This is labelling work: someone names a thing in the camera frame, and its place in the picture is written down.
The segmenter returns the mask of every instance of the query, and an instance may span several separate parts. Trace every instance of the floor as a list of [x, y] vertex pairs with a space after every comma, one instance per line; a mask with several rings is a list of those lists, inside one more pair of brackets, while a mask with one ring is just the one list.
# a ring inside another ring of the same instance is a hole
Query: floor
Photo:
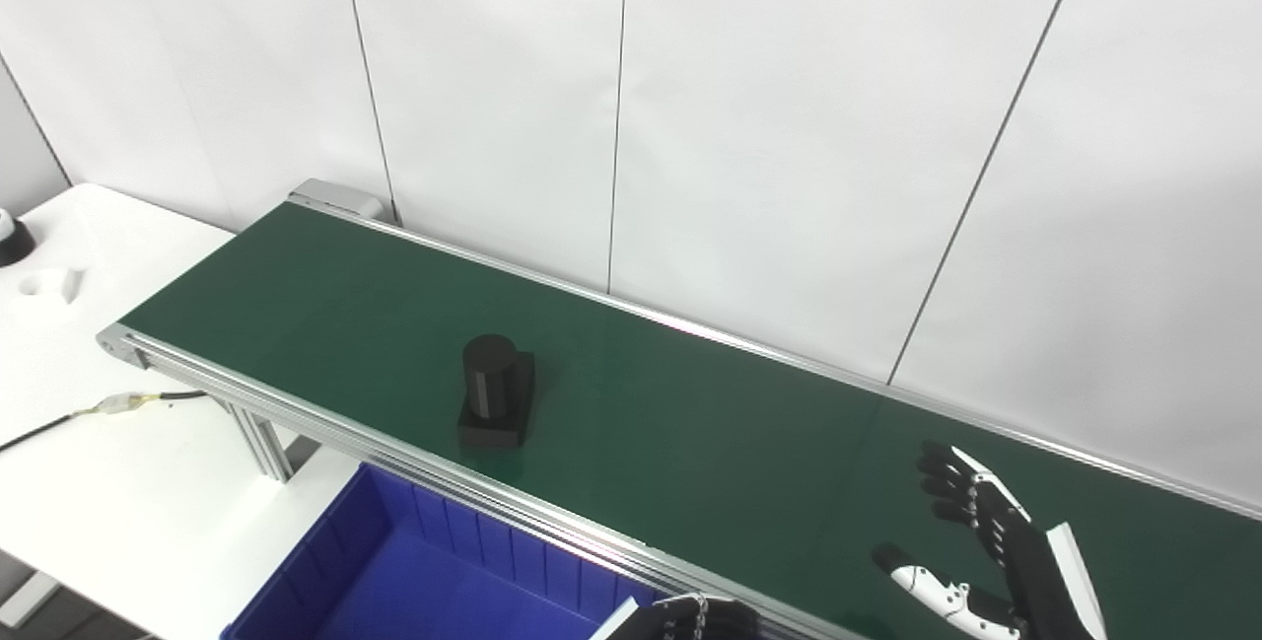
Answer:
[[0, 625], [0, 640], [156, 640], [78, 593], [62, 588], [21, 629]]

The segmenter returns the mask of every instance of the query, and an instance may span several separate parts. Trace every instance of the white table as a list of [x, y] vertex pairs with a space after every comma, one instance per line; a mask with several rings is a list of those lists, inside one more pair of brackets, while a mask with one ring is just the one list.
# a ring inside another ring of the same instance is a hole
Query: white table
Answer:
[[[23, 221], [39, 247], [0, 268], [0, 441], [109, 394], [184, 390], [93, 337], [228, 232], [95, 186]], [[83, 273], [69, 305], [21, 294], [42, 268]], [[286, 485], [266, 478], [208, 399], [82, 417], [0, 453], [0, 549], [158, 637], [208, 640], [356, 465], [322, 448]]]

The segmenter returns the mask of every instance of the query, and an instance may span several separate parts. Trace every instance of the black cable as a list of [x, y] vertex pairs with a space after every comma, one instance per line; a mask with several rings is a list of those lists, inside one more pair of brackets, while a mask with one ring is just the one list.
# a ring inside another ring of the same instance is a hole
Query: black cable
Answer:
[[163, 401], [179, 401], [183, 399], [201, 399], [206, 395], [206, 391], [168, 391], [167, 394], [158, 394], [158, 398]]
[[45, 424], [40, 425], [39, 428], [37, 428], [34, 430], [30, 430], [28, 433], [23, 433], [21, 436], [14, 438], [13, 441], [9, 441], [8, 443], [4, 443], [3, 446], [0, 446], [0, 453], [8, 451], [9, 448], [11, 448], [14, 446], [16, 446], [18, 443], [21, 443], [23, 441], [27, 441], [28, 438], [34, 438], [35, 436], [39, 436], [40, 433], [43, 433], [45, 430], [50, 430], [53, 428], [57, 428], [59, 424], [63, 424], [63, 423], [66, 423], [67, 420], [69, 420], [72, 418], [74, 418], [74, 414], [68, 413], [68, 414], [63, 415], [62, 418], [58, 418], [57, 420], [50, 420], [49, 423], [45, 423]]
[[[207, 395], [206, 391], [168, 391], [168, 393], [158, 394], [158, 399], [163, 400], [163, 401], [182, 401], [182, 400], [186, 400], [186, 399], [201, 399], [202, 396], [206, 396], [206, 395]], [[50, 420], [49, 423], [45, 423], [44, 425], [40, 425], [39, 428], [37, 428], [34, 430], [29, 430], [27, 433], [23, 433], [21, 436], [14, 438], [13, 441], [9, 441], [8, 443], [0, 444], [0, 453], [8, 451], [9, 448], [11, 448], [14, 446], [16, 446], [18, 443], [29, 441], [29, 439], [34, 438], [35, 436], [39, 436], [40, 433], [43, 433], [45, 430], [50, 430], [53, 428], [57, 428], [59, 424], [63, 424], [67, 420], [69, 420], [69, 419], [72, 419], [72, 418], [74, 418], [74, 417], [77, 417], [80, 414], [95, 413], [95, 410], [96, 409], [85, 409], [82, 412], [68, 413], [68, 414], [58, 418], [57, 420]]]

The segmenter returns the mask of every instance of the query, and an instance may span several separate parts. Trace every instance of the cable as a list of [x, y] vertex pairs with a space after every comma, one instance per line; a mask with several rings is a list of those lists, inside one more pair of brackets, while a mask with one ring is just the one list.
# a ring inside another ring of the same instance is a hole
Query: cable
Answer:
[[164, 401], [180, 401], [184, 399], [201, 399], [204, 394], [206, 391], [168, 391], [158, 394], [158, 398]]
[[40, 433], [43, 433], [45, 430], [50, 430], [53, 428], [57, 428], [59, 424], [66, 423], [67, 420], [74, 418], [76, 415], [77, 415], [77, 413], [68, 413], [68, 414], [63, 415], [62, 418], [58, 418], [57, 420], [49, 420], [48, 423], [40, 425], [39, 428], [37, 428], [34, 430], [23, 433], [21, 436], [14, 438], [13, 441], [9, 441], [8, 443], [4, 443], [3, 446], [0, 446], [0, 453], [8, 451], [9, 448], [11, 448], [14, 446], [16, 446], [18, 443], [21, 443], [23, 441], [27, 441], [28, 438], [34, 438], [35, 436], [39, 436]]
[[78, 418], [81, 415], [88, 415], [93, 413], [112, 415], [116, 413], [134, 412], [140, 406], [148, 404], [149, 401], [159, 401], [159, 400], [183, 401], [188, 399], [201, 399], [202, 396], [206, 395], [207, 395], [206, 391], [167, 391], [163, 394], [114, 394], [112, 396], [103, 398], [101, 403], [98, 403], [95, 406], [91, 406], [90, 409], [80, 409], [77, 412], [68, 413], [56, 420], [49, 420], [48, 423], [40, 425], [39, 428], [35, 428], [34, 430], [28, 430], [27, 433], [23, 433], [21, 436], [14, 438], [13, 441], [0, 444], [0, 453], [8, 451], [9, 448], [13, 448], [18, 443], [29, 441], [35, 436], [44, 433], [45, 430], [57, 428], [59, 424], [63, 424], [71, 420], [72, 418]]

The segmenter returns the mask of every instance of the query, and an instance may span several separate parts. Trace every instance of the wall panel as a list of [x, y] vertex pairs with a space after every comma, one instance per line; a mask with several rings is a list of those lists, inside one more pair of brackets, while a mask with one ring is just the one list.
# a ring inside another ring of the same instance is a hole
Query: wall panel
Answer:
[[0, 50], [76, 182], [226, 227], [387, 196], [350, 0], [0, 0]]
[[1262, 0], [1065, 0], [895, 384], [1262, 507]]
[[603, 289], [621, 0], [357, 0], [405, 226]]
[[627, 0], [618, 295], [885, 379], [1055, 0]]
[[0, 64], [0, 208], [21, 216], [68, 186], [18, 87]]

